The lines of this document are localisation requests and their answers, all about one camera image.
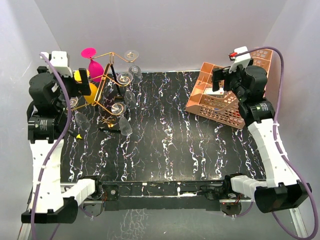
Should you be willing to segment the clear wine glass front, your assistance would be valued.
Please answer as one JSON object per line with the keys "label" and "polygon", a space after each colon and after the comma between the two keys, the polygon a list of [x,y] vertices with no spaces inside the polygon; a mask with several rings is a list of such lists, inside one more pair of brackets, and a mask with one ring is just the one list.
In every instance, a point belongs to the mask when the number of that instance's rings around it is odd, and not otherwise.
{"label": "clear wine glass front", "polygon": [[91,127],[91,123],[89,122],[88,118],[83,113],[81,113],[77,110],[78,101],[79,101],[78,97],[72,97],[70,99],[70,107],[74,113],[74,120],[75,120],[75,123],[77,124],[77,126],[82,131],[87,132]]}

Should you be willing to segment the tall clear flute glass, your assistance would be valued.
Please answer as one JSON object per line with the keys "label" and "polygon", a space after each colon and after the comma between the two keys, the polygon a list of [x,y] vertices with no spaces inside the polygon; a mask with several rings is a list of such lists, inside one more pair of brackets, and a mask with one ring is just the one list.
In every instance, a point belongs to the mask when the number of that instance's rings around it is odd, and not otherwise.
{"label": "tall clear flute glass", "polygon": [[128,109],[132,110],[136,107],[135,94],[130,90],[129,85],[133,80],[133,75],[130,72],[123,72],[117,76],[119,84],[125,86],[124,101]]}

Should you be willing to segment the orange plastic wine glass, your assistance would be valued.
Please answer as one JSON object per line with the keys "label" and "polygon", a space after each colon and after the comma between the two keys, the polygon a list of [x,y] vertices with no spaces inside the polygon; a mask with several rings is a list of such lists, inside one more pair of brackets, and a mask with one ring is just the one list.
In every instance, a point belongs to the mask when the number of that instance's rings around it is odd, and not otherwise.
{"label": "orange plastic wine glass", "polygon": [[74,72],[74,79],[78,83],[78,85],[81,85],[82,88],[84,88],[85,93],[82,92],[81,95],[84,96],[85,101],[88,104],[93,104],[95,102],[95,97],[96,97],[98,88],[93,82],[90,82],[90,72],[88,70],[86,70],[86,74],[88,79],[87,84],[83,83],[79,70],[76,70]]}

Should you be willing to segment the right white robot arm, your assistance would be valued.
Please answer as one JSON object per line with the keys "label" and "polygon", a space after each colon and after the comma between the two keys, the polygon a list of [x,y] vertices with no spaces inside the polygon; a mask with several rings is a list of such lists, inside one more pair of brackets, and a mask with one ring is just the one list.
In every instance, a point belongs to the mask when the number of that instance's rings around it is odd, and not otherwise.
{"label": "right white robot arm", "polygon": [[238,100],[238,111],[245,126],[254,138],[262,160],[266,179],[258,181],[241,173],[224,178],[223,194],[233,199],[242,194],[255,201],[262,213],[270,213],[297,208],[308,197],[310,186],[304,186],[301,179],[285,162],[284,150],[278,150],[280,138],[274,138],[275,110],[265,98],[267,72],[259,66],[246,68],[237,66],[233,72],[229,67],[214,68],[212,89],[231,91]]}

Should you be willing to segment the clear wine glass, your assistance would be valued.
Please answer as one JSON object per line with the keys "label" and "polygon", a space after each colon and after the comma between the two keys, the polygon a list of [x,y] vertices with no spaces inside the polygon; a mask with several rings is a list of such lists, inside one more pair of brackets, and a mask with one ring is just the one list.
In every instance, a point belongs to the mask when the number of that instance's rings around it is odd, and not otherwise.
{"label": "clear wine glass", "polygon": [[88,118],[83,113],[81,113],[77,110],[78,101],[79,101],[78,97],[72,97],[70,99],[70,107],[74,113],[74,120],[75,120],[75,123],[77,124],[77,126],[82,131],[87,132],[91,127],[91,123],[89,122]]}
{"label": "clear wine glass", "polygon": [[139,66],[135,64],[135,61],[139,57],[139,52],[136,50],[128,50],[124,53],[124,58],[131,63],[128,71],[132,74],[134,84],[138,84],[142,80],[142,71]]}
{"label": "clear wine glass", "polygon": [[125,117],[127,106],[123,102],[116,102],[111,106],[111,112],[119,117],[118,125],[120,133],[124,136],[129,136],[133,130],[131,124]]}

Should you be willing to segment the pink plastic wine glass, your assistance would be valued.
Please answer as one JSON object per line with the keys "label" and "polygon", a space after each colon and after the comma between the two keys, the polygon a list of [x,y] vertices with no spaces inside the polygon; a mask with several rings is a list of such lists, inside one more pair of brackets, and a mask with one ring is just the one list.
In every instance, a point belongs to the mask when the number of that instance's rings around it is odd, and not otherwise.
{"label": "pink plastic wine glass", "polygon": [[104,74],[104,69],[100,63],[93,59],[96,53],[97,51],[95,48],[88,47],[82,50],[81,56],[90,60],[88,71],[90,73],[91,80],[95,83],[98,83],[101,81],[102,75]]}

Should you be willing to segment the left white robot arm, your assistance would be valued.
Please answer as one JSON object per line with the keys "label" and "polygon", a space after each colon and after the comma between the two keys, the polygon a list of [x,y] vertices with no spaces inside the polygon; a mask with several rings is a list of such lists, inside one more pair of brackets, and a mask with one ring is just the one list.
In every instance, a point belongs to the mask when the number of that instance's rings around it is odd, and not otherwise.
{"label": "left white robot arm", "polygon": [[65,127],[71,116],[56,76],[39,66],[29,81],[32,98],[27,109],[27,139],[32,152],[32,193],[28,210],[21,214],[24,224],[72,224],[79,206],[89,196],[103,195],[93,175],[81,177],[70,189],[61,190],[61,156]]}

